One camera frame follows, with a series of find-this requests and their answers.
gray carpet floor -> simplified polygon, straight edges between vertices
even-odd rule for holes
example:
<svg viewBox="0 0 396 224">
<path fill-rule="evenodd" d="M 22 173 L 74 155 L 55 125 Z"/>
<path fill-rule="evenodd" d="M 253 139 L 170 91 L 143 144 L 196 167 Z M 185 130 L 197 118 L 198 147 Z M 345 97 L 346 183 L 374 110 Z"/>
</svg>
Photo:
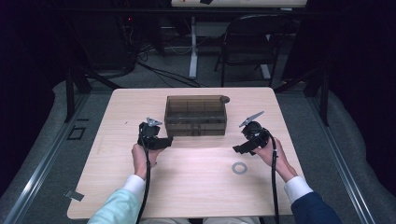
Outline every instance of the gray carpet floor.
<svg viewBox="0 0 396 224">
<path fill-rule="evenodd" d="M 170 71 L 187 77 L 190 69 L 190 53 L 175 54 L 169 51 L 165 57 L 155 52 L 148 53 L 148 59 L 142 63 L 162 70 Z M 195 79 L 202 87 L 218 87 L 220 72 L 213 68 L 217 55 L 211 50 L 200 49 L 197 73 Z M 282 64 L 281 60 L 276 70 L 275 86 L 279 85 Z M 260 69 L 253 67 L 229 69 L 232 74 L 226 78 L 226 86 L 248 87 L 266 86 L 262 80 Z M 103 76 L 112 72 L 101 73 Z M 137 65 L 135 70 L 121 77 L 111 78 L 111 81 L 125 88 L 171 88 L 187 87 L 178 81 L 159 77 L 152 71 Z M 76 187 L 78 179 L 88 157 L 93 139 L 100 125 L 111 90 L 102 83 L 90 79 L 93 91 L 86 97 L 86 102 L 76 114 L 76 120 L 70 125 L 85 128 L 80 140 L 67 140 L 64 136 L 60 144 L 60 152 L 52 164 L 50 171 L 27 209 L 22 223 L 86 223 L 87 220 L 71 220 L 66 211 L 70 199 L 64 194 Z M 312 189 L 323 196 L 323 199 L 334 208 L 344 223 L 361 223 L 357 208 L 351 201 L 349 192 L 340 177 L 332 159 L 332 149 L 325 133 L 321 130 L 320 120 L 315 119 L 315 108 L 304 97 L 302 87 L 297 87 L 276 95 L 282 114 L 288 126 L 291 139 L 300 159 L 305 178 Z M 64 126 L 66 112 L 65 85 L 61 83 L 54 88 L 56 100 L 41 134 L 37 138 L 31 153 L 20 172 L 0 201 L 1 219 L 6 220 L 12 206 L 20 197 L 23 188 L 29 181 L 35 168 L 52 147 L 54 138 Z M 76 99 L 84 98 L 76 92 Z M 333 94 L 329 102 L 330 129 L 340 147 L 342 155 L 354 176 L 363 199 L 366 201 L 376 223 L 396 223 L 396 199 L 378 183 L 374 172 L 365 161 L 365 147 L 359 130 L 353 119 L 348 115 L 341 102 Z M 265 223 L 274 223 L 271 217 L 265 218 Z M 294 223 L 292 216 L 281 218 L 281 223 Z"/>
</svg>

light wooden tabletop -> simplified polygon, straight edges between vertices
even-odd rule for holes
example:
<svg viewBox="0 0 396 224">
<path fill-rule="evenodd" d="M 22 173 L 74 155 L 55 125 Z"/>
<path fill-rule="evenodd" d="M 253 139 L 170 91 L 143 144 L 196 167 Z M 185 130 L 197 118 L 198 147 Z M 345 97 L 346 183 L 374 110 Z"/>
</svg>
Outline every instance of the light wooden tabletop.
<svg viewBox="0 0 396 224">
<path fill-rule="evenodd" d="M 247 140 L 238 126 L 249 116 L 280 139 L 290 164 L 303 175 L 275 94 L 270 88 L 120 89 L 113 92 L 93 142 L 67 215 L 89 218 L 128 175 L 134 173 L 131 148 L 146 117 L 163 121 L 168 95 L 226 95 L 227 129 L 221 136 L 176 136 L 152 169 L 143 217 L 242 217 L 274 214 L 271 168 L 258 156 L 239 154 L 233 146 Z M 166 136 L 161 125 L 159 137 Z M 247 171 L 233 172 L 242 162 Z M 290 215 L 284 182 L 276 175 L 280 215 Z"/>
<path fill-rule="evenodd" d="M 213 0 L 209 5 L 200 0 L 172 0 L 172 7 L 305 7 L 306 0 Z"/>
</svg>

person's right arm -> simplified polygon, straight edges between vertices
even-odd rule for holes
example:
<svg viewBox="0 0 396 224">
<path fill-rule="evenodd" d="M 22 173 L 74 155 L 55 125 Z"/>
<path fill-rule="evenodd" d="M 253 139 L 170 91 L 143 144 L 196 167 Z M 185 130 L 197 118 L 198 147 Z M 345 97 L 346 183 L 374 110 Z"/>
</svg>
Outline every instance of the person's right arm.
<svg viewBox="0 0 396 224">
<path fill-rule="evenodd" d="M 323 202 L 319 194 L 315 193 L 305 180 L 297 175 L 289 164 L 280 141 L 276 141 L 276 171 L 285 181 L 285 191 L 291 203 L 291 211 L 297 224 L 342 223 L 334 210 Z M 253 150 L 269 166 L 272 166 L 273 144 L 270 139 L 267 146 Z"/>
</svg>

black chair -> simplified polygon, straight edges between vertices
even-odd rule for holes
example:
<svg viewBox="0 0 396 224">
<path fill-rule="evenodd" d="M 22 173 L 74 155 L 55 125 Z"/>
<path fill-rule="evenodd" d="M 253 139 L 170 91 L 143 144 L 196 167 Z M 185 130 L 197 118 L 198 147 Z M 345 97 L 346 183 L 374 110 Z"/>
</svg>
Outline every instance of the black chair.
<svg viewBox="0 0 396 224">
<path fill-rule="evenodd" d="M 225 64 L 272 64 L 269 86 L 276 69 L 280 42 L 288 32 L 291 19 L 278 15 L 246 15 L 230 23 L 224 34 L 215 71 L 221 63 L 221 87 L 224 86 Z"/>
</svg>

